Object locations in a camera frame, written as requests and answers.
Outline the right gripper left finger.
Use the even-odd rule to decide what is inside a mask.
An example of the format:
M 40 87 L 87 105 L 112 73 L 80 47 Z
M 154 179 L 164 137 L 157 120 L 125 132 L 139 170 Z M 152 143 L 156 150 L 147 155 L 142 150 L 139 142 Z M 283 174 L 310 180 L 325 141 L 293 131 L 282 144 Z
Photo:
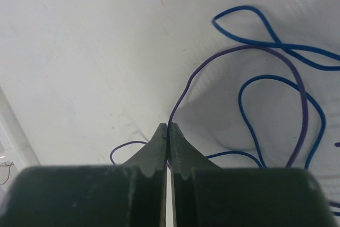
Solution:
M 166 129 L 121 165 L 24 169 L 1 204 L 1 226 L 164 226 Z

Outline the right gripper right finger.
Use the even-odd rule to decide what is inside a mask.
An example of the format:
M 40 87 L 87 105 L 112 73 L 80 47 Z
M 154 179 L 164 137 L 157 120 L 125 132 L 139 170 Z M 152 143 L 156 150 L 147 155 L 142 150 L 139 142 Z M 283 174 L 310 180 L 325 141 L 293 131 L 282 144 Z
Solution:
M 224 169 L 168 129 L 175 226 L 334 226 L 317 180 L 292 168 Z

